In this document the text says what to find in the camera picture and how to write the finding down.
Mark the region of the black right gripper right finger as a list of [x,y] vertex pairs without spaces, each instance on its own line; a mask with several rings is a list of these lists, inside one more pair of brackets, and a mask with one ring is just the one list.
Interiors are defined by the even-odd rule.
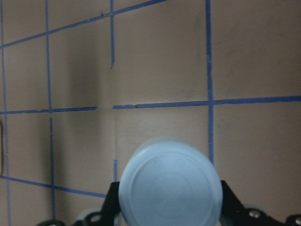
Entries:
[[246,208],[236,197],[226,181],[222,180],[221,226],[281,226],[282,223],[269,217],[257,208]]

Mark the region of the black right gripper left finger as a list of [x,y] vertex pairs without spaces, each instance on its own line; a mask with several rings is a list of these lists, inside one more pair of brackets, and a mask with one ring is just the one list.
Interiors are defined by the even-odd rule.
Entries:
[[120,226],[119,182],[112,182],[102,207],[80,213],[73,226]]

